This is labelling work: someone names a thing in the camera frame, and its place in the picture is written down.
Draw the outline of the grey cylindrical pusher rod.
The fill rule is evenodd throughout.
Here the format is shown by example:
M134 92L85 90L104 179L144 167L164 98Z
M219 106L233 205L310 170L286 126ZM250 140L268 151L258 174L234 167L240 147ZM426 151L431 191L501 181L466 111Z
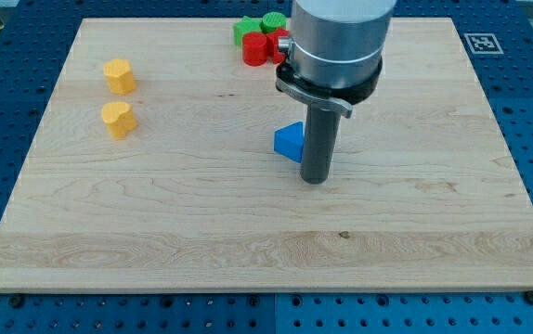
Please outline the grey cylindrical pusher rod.
M327 180L339 122L338 113L307 107L300 175L308 184Z

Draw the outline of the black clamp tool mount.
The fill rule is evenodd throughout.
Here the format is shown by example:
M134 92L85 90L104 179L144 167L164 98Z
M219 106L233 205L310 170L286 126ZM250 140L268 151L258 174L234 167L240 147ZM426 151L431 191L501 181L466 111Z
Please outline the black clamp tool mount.
M374 92L383 68L382 54L336 60L306 52L291 36L280 37L285 59L276 68L275 86L291 98L349 119L354 106Z

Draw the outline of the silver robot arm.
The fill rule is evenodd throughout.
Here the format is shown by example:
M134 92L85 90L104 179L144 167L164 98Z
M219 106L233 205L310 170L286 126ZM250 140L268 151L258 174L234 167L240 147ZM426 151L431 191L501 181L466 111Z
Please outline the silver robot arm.
M300 175L328 179L341 118L374 92L396 0L295 0L276 48L278 91L306 105Z

